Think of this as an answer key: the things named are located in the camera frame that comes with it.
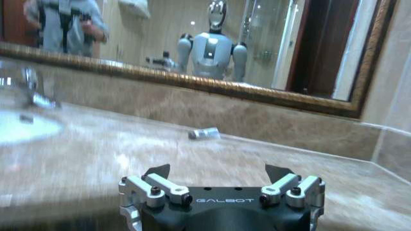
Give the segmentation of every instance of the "gold mirror frame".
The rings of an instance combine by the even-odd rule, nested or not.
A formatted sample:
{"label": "gold mirror frame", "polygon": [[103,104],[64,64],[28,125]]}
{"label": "gold mirror frame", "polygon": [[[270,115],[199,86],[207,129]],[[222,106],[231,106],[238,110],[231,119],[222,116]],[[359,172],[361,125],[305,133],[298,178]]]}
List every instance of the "gold mirror frame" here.
{"label": "gold mirror frame", "polygon": [[51,53],[36,48],[6,42],[0,42],[0,56],[358,119],[362,114],[395,3],[397,0],[379,0],[377,3],[374,20],[370,26],[361,64],[357,71],[351,100],[349,102],[247,86],[236,82],[168,73],[138,65],[96,58]]}

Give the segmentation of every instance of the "sink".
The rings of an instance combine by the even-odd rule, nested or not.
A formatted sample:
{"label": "sink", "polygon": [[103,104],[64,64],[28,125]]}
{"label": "sink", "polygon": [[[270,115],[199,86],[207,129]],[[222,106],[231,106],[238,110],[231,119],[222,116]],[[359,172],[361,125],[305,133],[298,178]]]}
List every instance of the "sink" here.
{"label": "sink", "polygon": [[40,115],[0,110],[0,145],[46,139],[62,129],[62,123]]}

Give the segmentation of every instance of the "wall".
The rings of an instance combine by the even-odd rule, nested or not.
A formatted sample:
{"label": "wall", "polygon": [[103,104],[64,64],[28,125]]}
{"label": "wall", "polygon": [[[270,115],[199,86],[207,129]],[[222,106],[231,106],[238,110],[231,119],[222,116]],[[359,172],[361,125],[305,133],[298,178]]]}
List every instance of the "wall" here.
{"label": "wall", "polygon": [[411,52],[374,161],[411,181]]}
{"label": "wall", "polygon": [[382,126],[373,161],[411,181],[411,1],[398,1],[363,121]]}
{"label": "wall", "polygon": [[362,116],[362,121],[370,124],[385,125],[389,116],[391,102],[411,48],[410,9],[411,1],[399,0],[394,10]]}

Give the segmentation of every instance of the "screw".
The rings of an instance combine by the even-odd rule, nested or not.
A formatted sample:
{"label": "screw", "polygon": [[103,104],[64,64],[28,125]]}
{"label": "screw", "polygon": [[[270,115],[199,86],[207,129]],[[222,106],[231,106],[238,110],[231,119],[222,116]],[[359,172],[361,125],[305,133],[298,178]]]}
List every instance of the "screw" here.
{"label": "screw", "polygon": [[192,202],[192,196],[190,194],[183,195],[183,197],[182,197],[182,206],[183,207],[190,206],[191,202]]}
{"label": "screw", "polygon": [[299,187],[294,187],[291,189],[291,194],[299,196],[302,194],[302,189]]}
{"label": "screw", "polygon": [[267,195],[262,195],[259,197],[259,202],[262,203],[263,207],[267,207],[270,205],[270,197]]}
{"label": "screw", "polygon": [[154,196],[159,195],[162,193],[162,190],[159,187],[154,186],[151,189],[151,193]]}

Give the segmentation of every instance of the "humanoid robot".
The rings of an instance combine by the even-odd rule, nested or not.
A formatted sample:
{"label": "humanoid robot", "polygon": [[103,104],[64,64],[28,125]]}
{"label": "humanoid robot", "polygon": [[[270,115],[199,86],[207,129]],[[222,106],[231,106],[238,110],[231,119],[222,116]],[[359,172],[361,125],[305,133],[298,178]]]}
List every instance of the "humanoid robot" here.
{"label": "humanoid robot", "polygon": [[222,80],[232,56],[235,64],[235,81],[243,82],[247,62],[247,46],[244,43],[234,44],[222,33],[227,17],[227,3],[214,0],[208,6],[210,32],[195,36],[183,34],[178,43],[178,62],[168,58],[164,52],[163,59],[147,61],[166,67],[168,71],[186,73],[191,53],[194,75]]}

